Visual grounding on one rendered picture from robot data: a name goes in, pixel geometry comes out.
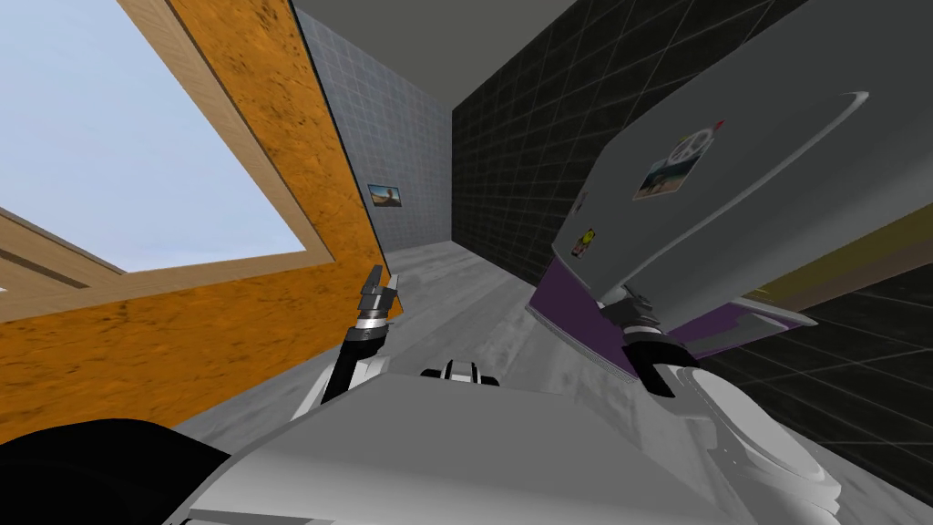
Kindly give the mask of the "wooden framed window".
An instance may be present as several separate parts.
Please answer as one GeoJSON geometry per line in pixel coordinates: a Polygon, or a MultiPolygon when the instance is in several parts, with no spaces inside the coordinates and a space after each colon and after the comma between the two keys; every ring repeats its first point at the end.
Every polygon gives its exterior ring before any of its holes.
{"type": "Polygon", "coordinates": [[[332,261],[168,0],[0,0],[0,323],[332,261]]]}

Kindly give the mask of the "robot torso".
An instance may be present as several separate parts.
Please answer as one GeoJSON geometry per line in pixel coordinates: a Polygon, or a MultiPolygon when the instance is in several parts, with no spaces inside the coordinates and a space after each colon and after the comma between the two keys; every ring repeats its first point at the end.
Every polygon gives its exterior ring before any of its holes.
{"type": "Polygon", "coordinates": [[[564,396],[382,373],[244,446],[164,525],[736,525],[564,396]]]}

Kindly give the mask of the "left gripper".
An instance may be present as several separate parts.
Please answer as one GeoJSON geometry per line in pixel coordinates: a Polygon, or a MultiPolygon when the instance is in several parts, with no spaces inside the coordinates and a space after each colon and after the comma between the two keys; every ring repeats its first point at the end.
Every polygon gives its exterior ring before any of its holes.
{"type": "Polygon", "coordinates": [[[381,286],[383,266],[375,265],[364,281],[358,310],[388,314],[397,296],[398,274],[392,274],[387,285],[381,286]]]}

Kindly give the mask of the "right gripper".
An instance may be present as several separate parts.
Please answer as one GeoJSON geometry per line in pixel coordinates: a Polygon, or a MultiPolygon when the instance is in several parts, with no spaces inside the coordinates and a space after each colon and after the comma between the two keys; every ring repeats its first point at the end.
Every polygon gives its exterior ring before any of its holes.
{"type": "Polygon", "coordinates": [[[632,326],[658,328],[660,321],[653,312],[651,302],[628,286],[613,291],[610,303],[599,303],[600,314],[612,324],[626,329],[632,326]]]}

